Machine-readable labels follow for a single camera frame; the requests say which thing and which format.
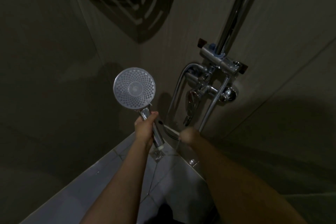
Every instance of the shower head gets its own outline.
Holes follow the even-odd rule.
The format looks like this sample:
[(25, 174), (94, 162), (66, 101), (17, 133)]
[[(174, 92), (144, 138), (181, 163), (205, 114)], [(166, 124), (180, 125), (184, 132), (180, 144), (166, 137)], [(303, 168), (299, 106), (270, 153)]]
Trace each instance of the shower head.
[[(155, 82), (144, 69), (131, 67), (122, 71), (114, 80), (113, 92), (119, 104), (138, 111), (143, 120), (151, 115), (149, 104), (154, 98)], [(158, 150), (161, 150), (164, 141), (155, 123), (153, 134), (153, 143)]]

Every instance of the person's right arm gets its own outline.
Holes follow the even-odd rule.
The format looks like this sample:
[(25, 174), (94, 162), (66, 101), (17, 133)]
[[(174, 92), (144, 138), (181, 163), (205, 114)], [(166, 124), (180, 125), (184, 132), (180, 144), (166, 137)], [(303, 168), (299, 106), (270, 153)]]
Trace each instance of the person's right arm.
[(221, 154), (197, 130), (183, 130), (180, 139), (198, 155), (223, 221), (232, 224), (306, 224), (284, 197), (246, 168)]

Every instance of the person's left arm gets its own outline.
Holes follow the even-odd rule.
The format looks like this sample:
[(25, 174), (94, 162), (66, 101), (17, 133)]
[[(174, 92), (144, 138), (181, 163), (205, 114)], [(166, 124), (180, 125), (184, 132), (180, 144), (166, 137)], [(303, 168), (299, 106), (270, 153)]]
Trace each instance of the person's left arm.
[(142, 180), (153, 144), (153, 112), (147, 120), (135, 122), (135, 141), (120, 169), (86, 212), (80, 224), (135, 224), (140, 204)]

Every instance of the forearm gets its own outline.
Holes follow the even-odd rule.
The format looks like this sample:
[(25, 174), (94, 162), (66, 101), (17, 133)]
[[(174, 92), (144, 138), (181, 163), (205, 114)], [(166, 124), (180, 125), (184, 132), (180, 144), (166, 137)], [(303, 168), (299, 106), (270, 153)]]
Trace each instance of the forearm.
[(207, 140), (191, 147), (197, 153), (222, 219), (235, 223), (306, 223), (296, 210), (256, 175), (231, 161)]
[(81, 224), (135, 224), (149, 148), (135, 140), (122, 166), (86, 212)]

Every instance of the person's left hand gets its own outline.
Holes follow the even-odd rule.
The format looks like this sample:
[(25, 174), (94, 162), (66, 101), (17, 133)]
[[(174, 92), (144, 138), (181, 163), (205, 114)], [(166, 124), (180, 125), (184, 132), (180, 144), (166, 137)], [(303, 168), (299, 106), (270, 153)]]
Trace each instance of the person's left hand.
[(152, 114), (146, 120), (142, 120), (142, 118), (139, 117), (134, 123), (135, 140), (145, 143), (148, 150), (153, 144), (153, 123), (159, 115), (158, 112), (151, 113)]

